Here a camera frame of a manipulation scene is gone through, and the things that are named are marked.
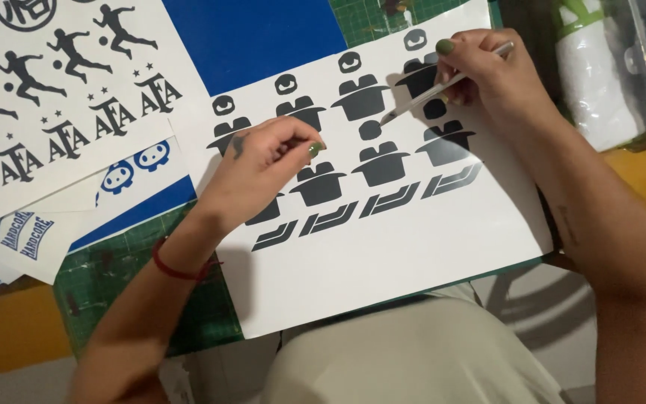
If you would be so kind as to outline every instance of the green nail polish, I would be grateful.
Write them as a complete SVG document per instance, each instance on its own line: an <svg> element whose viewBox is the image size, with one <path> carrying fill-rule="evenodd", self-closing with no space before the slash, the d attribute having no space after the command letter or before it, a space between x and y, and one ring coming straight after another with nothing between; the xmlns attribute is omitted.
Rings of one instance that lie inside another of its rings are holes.
<svg viewBox="0 0 646 404"><path fill-rule="evenodd" d="M435 44L435 51L443 56L450 55L455 49L455 44L448 40L440 40Z"/></svg>
<svg viewBox="0 0 646 404"><path fill-rule="evenodd" d="M321 150L323 150L323 143L315 142L308 148L308 154L311 155L311 158L314 158L318 156L318 152L320 152Z"/></svg>

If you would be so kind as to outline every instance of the circle shape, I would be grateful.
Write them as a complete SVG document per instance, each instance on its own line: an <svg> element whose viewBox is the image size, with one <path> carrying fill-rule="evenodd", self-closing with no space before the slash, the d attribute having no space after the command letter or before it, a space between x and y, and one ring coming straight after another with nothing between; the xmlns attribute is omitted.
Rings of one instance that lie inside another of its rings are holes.
<svg viewBox="0 0 646 404"><path fill-rule="evenodd" d="M49 21L51 21L52 18L54 18L54 13L56 12L56 0L50 0L50 1L51 1L52 5L51 5L51 9L49 10L49 14L47 15L47 17L43 21L41 21L40 23L38 23L38 24L36 24L36 25L34 25L32 27L18 27L17 25L14 25L14 24L10 23L9 21L7 21L6 18L4 18L4 16L2 16L1 13L0 13L0 22L2 24L6 25L7 27L13 29L14 31L20 31L20 32L36 31L36 30L40 29L41 27L45 26L46 24L49 24Z"/></svg>

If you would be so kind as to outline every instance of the hand tattoo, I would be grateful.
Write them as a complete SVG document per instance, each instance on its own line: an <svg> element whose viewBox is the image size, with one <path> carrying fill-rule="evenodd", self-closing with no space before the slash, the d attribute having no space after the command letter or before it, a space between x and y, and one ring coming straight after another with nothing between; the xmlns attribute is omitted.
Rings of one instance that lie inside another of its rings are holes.
<svg viewBox="0 0 646 404"><path fill-rule="evenodd" d="M233 139L231 139L231 145L236 151L236 155L233 156L233 160L238 160L240 155L243 153L243 141L249 134L250 132L247 132L246 134L242 134L240 136L234 136Z"/></svg>

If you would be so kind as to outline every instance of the blue panda face sticker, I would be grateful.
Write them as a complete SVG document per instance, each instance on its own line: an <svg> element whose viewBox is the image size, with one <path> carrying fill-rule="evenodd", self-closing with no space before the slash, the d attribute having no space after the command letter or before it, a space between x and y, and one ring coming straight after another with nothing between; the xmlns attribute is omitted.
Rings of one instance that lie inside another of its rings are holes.
<svg viewBox="0 0 646 404"><path fill-rule="evenodd" d="M128 188L131 184L133 184L133 167L122 160L108 168L101 189L119 195L123 188Z"/></svg>
<svg viewBox="0 0 646 404"><path fill-rule="evenodd" d="M169 162L170 151L171 147L169 146L169 142L164 141L136 153L133 156L133 162L138 168L153 172L160 165Z"/></svg>

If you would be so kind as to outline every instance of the forearm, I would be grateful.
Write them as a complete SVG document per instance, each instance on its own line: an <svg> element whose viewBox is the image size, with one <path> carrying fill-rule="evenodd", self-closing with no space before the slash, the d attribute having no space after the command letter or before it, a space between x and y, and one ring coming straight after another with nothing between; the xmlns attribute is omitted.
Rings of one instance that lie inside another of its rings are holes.
<svg viewBox="0 0 646 404"><path fill-rule="evenodd" d="M196 275L221 238L215 218L196 205L159 256L174 270ZM74 399L108 403L155 380L194 286L195 281L171 278L149 261L91 336L74 380Z"/></svg>
<svg viewBox="0 0 646 404"><path fill-rule="evenodd" d="M561 117L507 139L598 299L646 299L646 203Z"/></svg>

